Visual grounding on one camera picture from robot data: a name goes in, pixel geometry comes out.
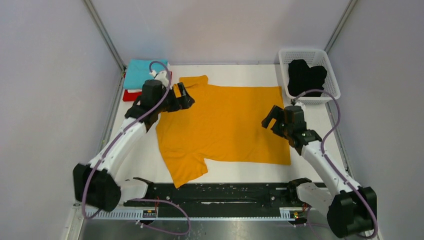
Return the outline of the yellow t shirt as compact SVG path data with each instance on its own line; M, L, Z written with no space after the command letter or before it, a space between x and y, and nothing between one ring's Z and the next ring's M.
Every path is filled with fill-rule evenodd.
M217 86L208 77L181 77L194 104L164 112L156 126L158 147L176 188L208 172L205 159L290 165L287 140L262 127L282 90L272 87Z

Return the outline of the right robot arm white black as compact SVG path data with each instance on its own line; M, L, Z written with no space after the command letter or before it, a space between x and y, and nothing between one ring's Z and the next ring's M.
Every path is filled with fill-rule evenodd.
M318 133L307 128L303 109L298 105L273 106L262 120L263 128L275 123L271 131L288 141L323 180L326 190L306 178L290 182L287 201L293 206L306 203L318 210L338 238L366 231L378 232L377 195L371 187L362 187L342 167L331 160Z

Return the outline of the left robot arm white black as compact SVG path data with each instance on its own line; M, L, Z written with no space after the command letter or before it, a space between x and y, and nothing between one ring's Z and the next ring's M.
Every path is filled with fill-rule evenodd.
M126 111L115 137L88 163L74 167L76 200L105 212L133 199L144 206L152 204L155 192L147 180L133 177L119 181L117 174L136 142L148 133L161 113L186 110L194 103L182 82L165 86L160 80L147 80L141 95Z

